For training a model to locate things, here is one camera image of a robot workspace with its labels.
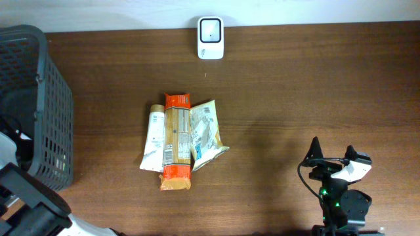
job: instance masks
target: food package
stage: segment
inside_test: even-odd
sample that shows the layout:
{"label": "food package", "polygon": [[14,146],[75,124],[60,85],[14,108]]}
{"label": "food package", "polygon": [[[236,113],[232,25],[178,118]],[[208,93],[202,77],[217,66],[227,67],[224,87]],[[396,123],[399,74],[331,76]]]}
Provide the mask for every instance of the food package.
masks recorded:
{"label": "food package", "polygon": [[215,101],[191,109],[191,152],[196,171],[220,154],[229,150],[223,146],[219,133]]}
{"label": "food package", "polygon": [[165,141],[165,106],[152,105],[149,115],[146,145],[140,169],[163,172]]}
{"label": "food package", "polygon": [[190,95],[166,94],[165,146],[160,190],[190,189]]}

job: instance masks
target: white robot part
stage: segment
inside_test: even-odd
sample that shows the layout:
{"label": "white robot part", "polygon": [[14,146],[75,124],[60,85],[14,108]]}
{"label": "white robot part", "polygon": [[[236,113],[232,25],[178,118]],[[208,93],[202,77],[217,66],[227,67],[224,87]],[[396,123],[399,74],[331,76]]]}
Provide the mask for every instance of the white robot part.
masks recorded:
{"label": "white robot part", "polygon": [[224,53],[224,24],[217,16],[204,16],[197,22],[198,57],[221,59]]}
{"label": "white robot part", "polygon": [[116,236],[111,229],[96,227],[80,220],[73,214],[70,214],[68,217],[72,221],[72,226],[68,229],[63,229],[58,236]]}
{"label": "white robot part", "polygon": [[372,168],[368,164],[350,161],[350,164],[345,166],[342,170],[331,175],[332,178],[339,178],[348,182],[361,180]]}
{"label": "white robot part", "polygon": [[0,153],[0,170],[8,163],[18,165],[16,161],[16,144],[2,132],[0,132]]}

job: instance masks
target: basket mesh side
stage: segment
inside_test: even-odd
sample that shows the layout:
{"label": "basket mesh side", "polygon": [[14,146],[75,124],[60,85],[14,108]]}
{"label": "basket mesh side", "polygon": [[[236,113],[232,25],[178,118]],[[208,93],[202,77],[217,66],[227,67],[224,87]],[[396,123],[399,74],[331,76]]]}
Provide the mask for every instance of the basket mesh side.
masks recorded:
{"label": "basket mesh side", "polygon": [[49,55],[40,51],[46,44],[32,26],[0,32],[0,113],[17,118],[22,131],[42,143],[34,147],[28,173],[58,191],[73,180],[73,98]]}
{"label": "basket mesh side", "polygon": [[73,98],[49,56],[44,83],[43,157],[36,176],[51,189],[61,190],[73,178]]}
{"label": "basket mesh side", "polygon": [[34,137],[39,43],[34,37],[0,41],[0,113],[17,118]]}

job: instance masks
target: wood grain surface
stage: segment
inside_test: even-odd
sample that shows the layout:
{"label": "wood grain surface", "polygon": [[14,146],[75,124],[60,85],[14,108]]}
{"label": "wood grain surface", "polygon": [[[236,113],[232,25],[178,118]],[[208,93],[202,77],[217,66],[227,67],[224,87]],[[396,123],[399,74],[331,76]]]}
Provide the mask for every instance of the wood grain surface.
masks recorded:
{"label": "wood grain surface", "polygon": [[[365,230],[420,231],[420,22],[225,29],[222,60],[200,60],[194,29],[48,34],[73,91],[73,213],[128,235],[300,235],[322,224],[297,165],[314,136],[326,157],[352,144],[373,168]],[[160,191],[140,170],[151,104],[216,100],[230,150]],[[307,177],[309,170],[304,170]],[[319,182],[309,180],[313,188]]]}

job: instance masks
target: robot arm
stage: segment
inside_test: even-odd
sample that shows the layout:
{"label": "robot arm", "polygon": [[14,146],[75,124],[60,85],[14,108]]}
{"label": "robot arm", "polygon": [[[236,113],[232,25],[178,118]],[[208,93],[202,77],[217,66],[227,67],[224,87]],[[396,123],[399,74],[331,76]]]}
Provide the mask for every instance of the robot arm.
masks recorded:
{"label": "robot arm", "polygon": [[[352,146],[347,147],[345,158],[324,158],[318,138],[312,140],[310,149],[299,164],[297,172],[303,184],[320,200],[324,226],[314,226],[313,236],[358,236],[365,226],[365,216],[372,198],[358,190],[349,190],[348,185],[360,181],[371,169],[372,161],[365,153],[359,153]],[[301,167],[313,168],[309,173],[312,180],[321,181],[322,187],[316,193],[301,176]],[[361,235],[383,235],[370,233]]]}
{"label": "robot arm", "polygon": [[7,221],[0,220],[0,235],[6,236],[122,236],[112,229],[95,227],[71,214],[67,203],[53,190],[9,163],[0,170],[0,216],[11,196],[25,205]]}

